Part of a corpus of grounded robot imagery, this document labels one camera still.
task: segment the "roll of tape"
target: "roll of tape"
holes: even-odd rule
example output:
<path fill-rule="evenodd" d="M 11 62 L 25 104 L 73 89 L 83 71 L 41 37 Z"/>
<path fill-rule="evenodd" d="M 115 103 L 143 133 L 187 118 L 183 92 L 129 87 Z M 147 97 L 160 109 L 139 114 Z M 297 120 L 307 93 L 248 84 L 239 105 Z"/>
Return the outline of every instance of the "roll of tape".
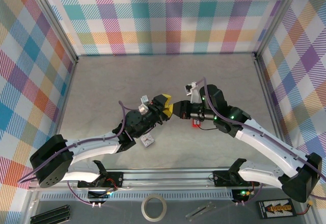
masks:
<path fill-rule="evenodd" d="M 163 205 L 163 210 L 162 210 L 162 213 L 161 215 L 159 215 L 158 217 L 156 218 L 152 218 L 150 217 L 148 214 L 147 214 L 147 211 L 146 211 L 146 207 L 147 207 L 147 203 L 151 200 L 151 199 L 158 199 L 162 202 L 162 205 Z M 165 201 L 165 199 L 163 199 L 162 196 L 158 195 L 158 194 L 151 194 L 151 195 L 148 195 L 142 202 L 142 214 L 144 216 L 144 218 L 148 221 L 151 221 L 151 222 L 157 222 L 157 221 L 160 221 L 163 219 L 163 217 L 165 216 L 165 214 L 167 213 L 167 202 Z"/>

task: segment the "plaid wallpaper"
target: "plaid wallpaper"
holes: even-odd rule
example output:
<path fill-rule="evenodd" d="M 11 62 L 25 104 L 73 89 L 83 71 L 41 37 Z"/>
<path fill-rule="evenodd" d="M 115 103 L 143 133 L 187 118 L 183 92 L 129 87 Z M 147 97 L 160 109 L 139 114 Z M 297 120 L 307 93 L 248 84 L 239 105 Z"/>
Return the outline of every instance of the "plaid wallpaper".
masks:
<path fill-rule="evenodd" d="M 49 0 L 88 55 L 252 52 L 280 1 Z"/>
<path fill-rule="evenodd" d="M 55 129 L 73 61 L 35 0 L 0 0 L 0 223 L 17 223 L 29 157 Z"/>
<path fill-rule="evenodd" d="M 263 59 L 287 143 L 322 156 L 326 174 L 326 0 L 293 0 Z"/>

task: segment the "circuit board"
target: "circuit board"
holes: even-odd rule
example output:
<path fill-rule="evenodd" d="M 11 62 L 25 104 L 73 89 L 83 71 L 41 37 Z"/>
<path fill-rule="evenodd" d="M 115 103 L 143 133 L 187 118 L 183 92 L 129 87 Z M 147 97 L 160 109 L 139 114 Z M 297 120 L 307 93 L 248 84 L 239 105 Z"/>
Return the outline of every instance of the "circuit board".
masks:
<path fill-rule="evenodd" d="M 296 212 L 291 199 L 264 200 L 256 202 L 262 219 L 293 217 Z"/>

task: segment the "red object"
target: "red object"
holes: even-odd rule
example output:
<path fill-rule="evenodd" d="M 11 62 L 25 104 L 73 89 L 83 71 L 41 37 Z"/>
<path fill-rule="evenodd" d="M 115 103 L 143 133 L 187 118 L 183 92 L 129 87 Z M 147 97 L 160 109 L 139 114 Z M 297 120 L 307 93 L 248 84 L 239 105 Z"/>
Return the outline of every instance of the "red object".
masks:
<path fill-rule="evenodd" d="M 200 126 L 200 120 L 193 119 L 193 127 L 198 128 L 198 126 Z"/>

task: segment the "checkered fabric wall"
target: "checkered fabric wall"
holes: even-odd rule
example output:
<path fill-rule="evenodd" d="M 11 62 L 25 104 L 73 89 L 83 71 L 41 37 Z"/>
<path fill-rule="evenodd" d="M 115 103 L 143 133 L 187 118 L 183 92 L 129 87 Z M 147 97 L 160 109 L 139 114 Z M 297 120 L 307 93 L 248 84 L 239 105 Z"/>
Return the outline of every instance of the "checkered fabric wall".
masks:
<path fill-rule="evenodd" d="M 17 180 L 53 134 L 72 66 L 35 0 L 0 0 L 0 223 L 18 223 Z"/>
<path fill-rule="evenodd" d="M 326 0 L 293 0 L 263 59 L 287 143 L 322 156 L 326 174 Z"/>
<path fill-rule="evenodd" d="M 252 52 L 280 1 L 49 0 L 87 55 Z"/>

